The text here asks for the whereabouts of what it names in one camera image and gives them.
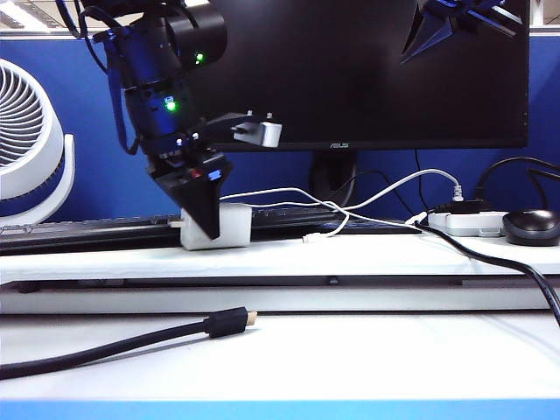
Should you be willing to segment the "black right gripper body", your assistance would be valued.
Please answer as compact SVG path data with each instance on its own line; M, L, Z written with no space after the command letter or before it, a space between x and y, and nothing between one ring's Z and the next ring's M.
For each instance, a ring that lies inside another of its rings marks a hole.
M466 13L469 10L489 11L494 6L502 6L505 1L499 0L468 0L468 1L446 1L429 0L423 1L422 8L438 13Z

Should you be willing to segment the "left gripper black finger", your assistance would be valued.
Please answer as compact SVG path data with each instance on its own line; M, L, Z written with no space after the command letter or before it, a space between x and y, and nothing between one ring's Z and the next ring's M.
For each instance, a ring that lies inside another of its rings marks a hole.
M220 235L221 185L231 168L151 168L156 184L202 229L210 239Z

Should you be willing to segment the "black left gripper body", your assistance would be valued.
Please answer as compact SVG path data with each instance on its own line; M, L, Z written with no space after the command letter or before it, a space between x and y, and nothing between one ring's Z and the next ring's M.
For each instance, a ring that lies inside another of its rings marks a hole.
M202 130L163 136L139 135L139 147L147 158L146 172L153 179L174 173L190 179L225 179L232 171L226 156L211 144Z

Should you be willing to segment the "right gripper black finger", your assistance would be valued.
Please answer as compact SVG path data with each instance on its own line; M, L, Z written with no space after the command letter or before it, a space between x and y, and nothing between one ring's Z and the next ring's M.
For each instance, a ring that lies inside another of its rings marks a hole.
M503 6L494 6L486 11L468 10L466 13L454 13L454 17L460 30L472 34L486 27L512 38L523 26L522 18Z
M404 64L420 53L448 39L453 33L454 3L417 3L404 43L401 63Z

